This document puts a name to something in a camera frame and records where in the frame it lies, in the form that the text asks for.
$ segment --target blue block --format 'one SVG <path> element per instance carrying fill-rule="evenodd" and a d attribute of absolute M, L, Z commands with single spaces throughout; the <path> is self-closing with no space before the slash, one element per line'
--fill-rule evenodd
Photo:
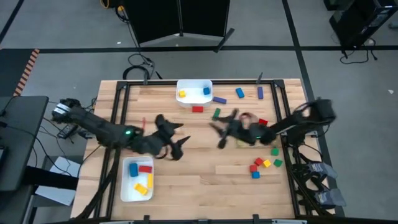
<path fill-rule="evenodd" d="M 222 99 L 222 98 L 217 97 L 217 96 L 213 97 L 213 101 L 217 102 L 217 103 L 226 104 L 226 99 Z"/>
<path fill-rule="evenodd" d="M 130 176 L 138 176 L 138 165 L 136 163 L 130 164 Z"/>
<path fill-rule="evenodd" d="M 252 173 L 251 173 L 251 177 L 252 177 L 253 179 L 259 179 L 259 178 L 260 178 L 260 172 L 258 172 L 258 171 L 252 172 Z"/>
<path fill-rule="evenodd" d="M 262 93 L 262 87 L 261 86 L 257 87 L 257 94 L 259 95 L 259 99 L 260 100 L 264 99 L 264 94 Z"/>
<path fill-rule="evenodd" d="M 203 94 L 209 95 L 210 94 L 210 89 L 208 87 L 203 89 Z"/>
<path fill-rule="evenodd" d="M 238 94 L 239 99 L 244 98 L 244 93 L 241 88 L 237 88 L 236 93 Z"/>

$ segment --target green block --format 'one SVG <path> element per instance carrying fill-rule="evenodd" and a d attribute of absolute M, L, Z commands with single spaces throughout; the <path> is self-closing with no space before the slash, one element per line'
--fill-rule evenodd
<path fill-rule="evenodd" d="M 216 118 L 218 118 L 218 116 L 220 115 L 220 112 L 221 112 L 221 109 L 217 108 L 213 115 L 213 121 L 215 121 Z"/>
<path fill-rule="evenodd" d="M 271 155 L 272 156 L 278 156 L 279 155 L 279 149 L 277 147 L 273 148 L 271 150 Z"/>
<path fill-rule="evenodd" d="M 280 160 L 278 160 L 278 159 L 276 159 L 276 160 L 274 161 L 274 165 L 277 166 L 277 167 L 280 167 L 280 166 L 282 165 L 282 163 L 283 163 L 283 161 L 280 161 Z"/>

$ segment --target red block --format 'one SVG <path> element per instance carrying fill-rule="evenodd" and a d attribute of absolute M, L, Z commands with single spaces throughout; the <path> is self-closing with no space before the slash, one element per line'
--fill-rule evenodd
<path fill-rule="evenodd" d="M 257 158 L 256 161 L 254 161 L 255 165 L 259 166 L 263 163 L 263 160 L 260 158 Z"/>
<path fill-rule="evenodd" d="M 250 165 L 250 172 L 257 171 L 257 166 L 256 165 Z"/>
<path fill-rule="evenodd" d="M 263 119 L 259 119 L 259 124 L 267 125 L 268 121 L 263 120 Z"/>
<path fill-rule="evenodd" d="M 202 106 L 192 106 L 192 112 L 196 113 L 202 113 L 203 112 L 203 107 Z"/>
<path fill-rule="evenodd" d="M 138 169 L 139 172 L 147 172 L 147 173 L 152 173 L 152 167 L 150 166 L 139 166 Z"/>

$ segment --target black metal frame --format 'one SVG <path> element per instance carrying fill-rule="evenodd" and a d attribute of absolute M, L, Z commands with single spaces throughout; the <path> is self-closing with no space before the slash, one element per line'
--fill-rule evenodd
<path fill-rule="evenodd" d="M 256 84 L 255 79 L 253 80 L 213 80 L 214 85 L 255 85 Z M 149 80 L 148 85 L 176 85 L 177 81 L 176 80 Z M 282 120 L 282 113 L 280 110 L 280 105 L 278 101 L 278 96 L 277 96 L 277 87 L 280 89 L 280 93 L 282 95 L 282 101 L 284 104 L 284 110 L 286 113 L 286 116 L 290 115 L 290 108 L 289 108 L 289 102 L 287 99 L 287 94 L 285 90 L 285 85 L 283 80 L 261 80 L 260 84 L 262 85 L 270 85 L 271 86 L 271 93 L 272 93 L 272 99 L 274 100 L 274 107 L 275 107 L 275 113 L 277 116 L 277 120 L 280 121 Z M 111 122 L 115 123 L 116 122 L 116 114 L 118 112 L 118 106 L 119 106 L 119 99 L 120 99 L 120 94 L 121 90 L 125 89 L 124 92 L 124 99 L 123 99 L 123 107 L 122 107 L 122 112 L 121 112 L 121 120 L 120 124 L 124 124 L 126 121 L 126 113 L 127 113 L 127 105 L 129 102 L 129 94 L 130 94 L 130 88 L 132 86 L 142 86 L 142 81 L 118 81 L 116 85 L 116 93 L 114 96 L 114 104 L 113 104 L 113 109 L 112 109 L 112 115 L 111 115 Z M 292 161 L 290 160 L 289 156 L 289 147 L 286 145 L 284 141 L 285 137 L 282 137 L 282 149 L 285 157 L 285 166 L 287 169 L 287 177 L 289 180 L 289 189 L 290 189 L 290 194 L 292 197 L 292 204 L 293 204 L 293 209 L 294 209 L 294 214 L 295 217 L 298 218 L 301 216 L 300 214 L 300 209 L 299 209 L 299 203 L 297 200 L 297 194 L 295 190 L 295 180 L 297 178 L 294 176 L 292 172 L 289 172 L 291 170 L 291 165 Z M 101 176 L 99 180 L 99 185 L 102 185 L 104 183 L 105 178 L 107 178 L 107 170 L 108 170 L 108 165 L 109 165 L 109 158 L 110 158 L 110 149 L 106 149 L 105 154 L 104 154 L 104 161 L 103 161 L 103 167 L 101 171 Z M 116 163 L 116 168 L 118 167 L 119 161 L 120 161 L 120 154 L 121 150 L 117 149 L 115 150 L 115 155 L 114 155 L 114 164 L 115 166 Z M 298 157 L 295 158 L 295 162 L 300 162 L 300 159 Z M 109 195 L 108 195 L 108 201 L 107 201 L 107 206 L 106 206 L 106 216 L 104 218 L 110 219 L 112 216 L 112 209 L 113 209 L 113 202 L 114 202 L 114 192 L 116 190 L 116 179 L 117 179 L 118 173 L 117 171 L 113 174 L 112 180 L 111 180 L 111 186 L 109 190 Z M 315 204 L 312 198 L 309 197 L 306 192 L 304 192 L 304 197 L 306 197 L 312 204 Z M 98 218 L 100 216 L 100 211 L 101 211 L 101 200 L 98 202 L 96 208 L 95 208 L 95 213 L 94 217 Z M 309 208 L 306 208 L 306 215 L 311 215 L 311 211 Z M 212 223 L 270 223 L 272 220 L 270 219 L 259 219 L 258 215 L 254 214 L 252 220 L 212 220 Z M 148 223 L 145 221 L 145 217 L 143 221 L 134 221 L 134 223 Z M 198 222 L 198 220 L 156 220 L 156 221 L 151 221 L 151 223 L 195 223 Z"/>

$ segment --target gray floor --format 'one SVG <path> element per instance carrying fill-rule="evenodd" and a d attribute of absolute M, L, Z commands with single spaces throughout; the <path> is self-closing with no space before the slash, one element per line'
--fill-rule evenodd
<path fill-rule="evenodd" d="M 0 2 L 0 29 L 16 0 Z M 289 0 L 301 46 L 337 45 L 328 24 L 332 15 L 321 0 Z M 391 21 L 398 21 L 396 14 Z M 231 0 L 229 27 L 236 29 L 228 45 L 292 45 L 280 0 Z M 385 24 L 374 35 L 378 45 L 398 45 L 398 31 Z M 215 45 L 212 40 L 172 39 L 150 46 Z M 5 48 L 133 47 L 125 24 L 97 0 L 30 0 L 22 5 L 6 38 Z M 376 51 L 377 62 L 342 65 L 339 52 L 303 52 L 315 96 L 330 98 L 338 119 L 326 135 L 337 183 L 348 206 L 346 216 L 398 220 L 396 146 L 398 51 Z M 23 95 L 50 100 L 78 98 L 88 104 L 101 80 L 121 79 L 129 53 L 40 54 Z M 295 52 L 222 51 L 145 53 L 164 78 L 301 78 Z M 356 52 L 350 60 L 362 60 Z M 132 74 L 139 78 L 142 74 Z M 51 107 L 46 113 L 50 116 Z M 44 123 L 51 132 L 56 129 Z M 52 156 L 62 155 L 54 139 L 39 135 Z M 62 141 L 70 155 L 83 155 L 85 142 Z M 39 162 L 44 154 L 39 152 Z M 40 209 L 35 223 L 66 220 L 70 208 Z"/>

